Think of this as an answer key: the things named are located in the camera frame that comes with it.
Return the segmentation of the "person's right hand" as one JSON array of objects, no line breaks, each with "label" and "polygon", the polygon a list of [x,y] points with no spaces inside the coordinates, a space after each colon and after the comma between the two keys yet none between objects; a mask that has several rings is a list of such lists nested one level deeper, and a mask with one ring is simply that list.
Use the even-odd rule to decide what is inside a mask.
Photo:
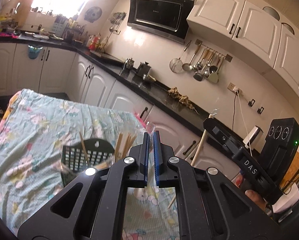
[{"label": "person's right hand", "polygon": [[[237,174],[236,178],[233,180],[233,183],[240,188],[241,184],[243,183],[243,176],[239,173]],[[249,197],[260,209],[265,211],[266,208],[266,201],[255,191],[253,190],[246,190],[245,195]]]}]

